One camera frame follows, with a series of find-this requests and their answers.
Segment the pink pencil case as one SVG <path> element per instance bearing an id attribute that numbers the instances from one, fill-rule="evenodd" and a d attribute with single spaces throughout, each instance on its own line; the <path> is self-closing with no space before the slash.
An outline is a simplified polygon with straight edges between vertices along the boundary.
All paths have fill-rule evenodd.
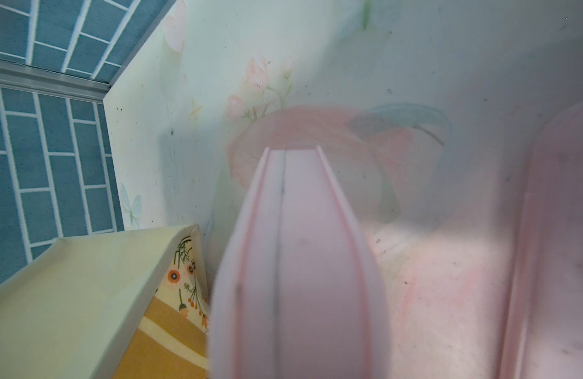
<path id="1" fill-rule="evenodd" d="M 583 378 L 583 102 L 528 160 L 501 378 Z"/>
<path id="2" fill-rule="evenodd" d="M 386 289 L 320 148 L 264 151 L 211 297 L 212 378 L 384 378 Z"/>

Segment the floral cream canvas bag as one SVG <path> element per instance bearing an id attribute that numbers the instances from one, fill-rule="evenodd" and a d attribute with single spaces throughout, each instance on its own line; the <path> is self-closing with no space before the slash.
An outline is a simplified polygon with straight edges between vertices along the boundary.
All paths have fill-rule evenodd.
<path id="1" fill-rule="evenodd" d="M 59 238 L 0 284 L 0 378 L 206 378 L 196 225 Z"/>

